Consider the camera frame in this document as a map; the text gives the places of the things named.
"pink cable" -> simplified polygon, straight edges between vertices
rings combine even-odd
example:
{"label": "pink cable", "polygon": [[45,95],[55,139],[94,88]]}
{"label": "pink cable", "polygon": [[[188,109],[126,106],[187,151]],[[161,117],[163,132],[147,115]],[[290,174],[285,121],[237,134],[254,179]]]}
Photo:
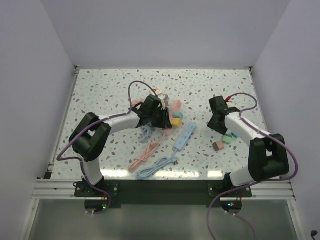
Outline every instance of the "pink cable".
{"label": "pink cable", "polygon": [[129,172],[133,173],[135,170],[137,170],[140,164],[142,164],[143,162],[146,162],[148,158],[155,153],[155,151],[157,150],[157,148],[160,146],[160,144],[163,142],[164,139],[165,139],[165,135],[163,134],[160,142],[152,141],[151,143],[149,143],[146,149],[144,150],[144,152],[142,153],[142,155],[140,157],[135,158],[133,163],[129,166]]}

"green block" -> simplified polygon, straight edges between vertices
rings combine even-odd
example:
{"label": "green block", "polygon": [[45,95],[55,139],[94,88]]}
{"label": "green block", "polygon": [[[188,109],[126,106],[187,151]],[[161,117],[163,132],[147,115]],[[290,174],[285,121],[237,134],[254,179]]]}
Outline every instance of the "green block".
{"label": "green block", "polygon": [[223,135],[223,136],[222,136],[222,142],[223,142],[224,144],[230,144],[231,141],[232,141],[232,136],[231,136],[231,135],[226,134],[226,135]]}
{"label": "green block", "polygon": [[182,114],[182,112],[179,112],[179,111],[176,111],[172,114],[172,116],[175,118],[175,119],[184,119],[184,115]]}

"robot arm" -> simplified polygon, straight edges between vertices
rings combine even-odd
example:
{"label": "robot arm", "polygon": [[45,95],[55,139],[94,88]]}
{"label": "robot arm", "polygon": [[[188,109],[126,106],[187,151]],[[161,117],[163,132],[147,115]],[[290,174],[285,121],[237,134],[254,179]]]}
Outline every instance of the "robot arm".
{"label": "robot arm", "polygon": [[[289,172],[287,151],[276,142],[247,126],[239,116],[239,109],[228,107],[222,96],[211,98],[209,103],[213,116],[207,126],[223,135],[228,130],[235,132],[249,146],[248,165],[237,171],[227,173],[224,176],[221,192],[234,187],[265,181]],[[261,132],[271,135],[264,130],[261,130]],[[280,134],[271,136],[285,143],[283,136]]]}
{"label": "robot arm", "polygon": [[[99,118],[92,112],[86,114],[70,136],[69,142],[87,126],[104,118],[106,117],[100,116]],[[148,123],[155,128],[172,128],[168,108],[164,107],[162,101],[154,95],[149,95],[141,105],[134,106],[129,114],[96,124],[89,130],[90,133],[85,132],[74,142],[72,148],[83,158],[82,167],[92,185],[95,186],[103,179],[99,156],[109,135],[125,129],[135,129]]]}

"white enclosure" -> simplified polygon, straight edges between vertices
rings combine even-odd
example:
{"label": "white enclosure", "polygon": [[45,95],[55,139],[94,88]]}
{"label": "white enclosure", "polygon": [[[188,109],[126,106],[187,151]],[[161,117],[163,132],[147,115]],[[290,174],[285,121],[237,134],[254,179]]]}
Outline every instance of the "white enclosure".
{"label": "white enclosure", "polygon": [[305,231],[319,231],[319,22],[317,0],[0,1],[0,238],[18,239],[30,217],[74,66],[253,67],[266,126],[299,160],[292,186]]}

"power strip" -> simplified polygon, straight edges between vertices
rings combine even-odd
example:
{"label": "power strip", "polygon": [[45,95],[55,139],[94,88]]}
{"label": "power strip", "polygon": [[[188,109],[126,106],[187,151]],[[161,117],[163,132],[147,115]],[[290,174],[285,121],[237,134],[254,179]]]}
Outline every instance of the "power strip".
{"label": "power strip", "polygon": [[174,148],[181,151],[184,146],[186,145],[188,139],[190,138],[191,134],[194,132],[197,124],[195,122],[189,122],[187,126],[184,127],[182,133],[180,134],[179,138],[174,143]]}

